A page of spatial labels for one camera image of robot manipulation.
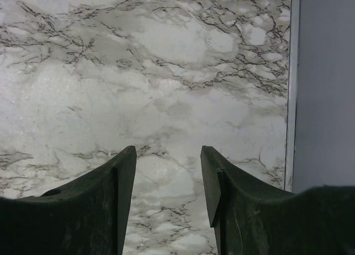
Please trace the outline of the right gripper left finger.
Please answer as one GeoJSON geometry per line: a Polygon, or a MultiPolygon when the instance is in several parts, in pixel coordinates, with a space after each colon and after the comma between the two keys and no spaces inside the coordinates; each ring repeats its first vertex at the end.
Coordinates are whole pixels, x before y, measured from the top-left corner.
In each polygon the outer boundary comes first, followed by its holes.
{"type": "Polygon", "coordinates": [[[135,170],[128,146],[41,196],[1,198],[1,253],[122,254],[135,170]]]}

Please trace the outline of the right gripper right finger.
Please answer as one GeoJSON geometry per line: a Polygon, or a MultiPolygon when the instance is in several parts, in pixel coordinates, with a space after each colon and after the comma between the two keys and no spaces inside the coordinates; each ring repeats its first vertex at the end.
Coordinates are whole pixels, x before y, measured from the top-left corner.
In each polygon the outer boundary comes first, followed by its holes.
{"type": "Polygon", "coordinates": [[[294,194],[201,149],[207,214],[219,254],[353,254],[354,187],[294,194]]]}

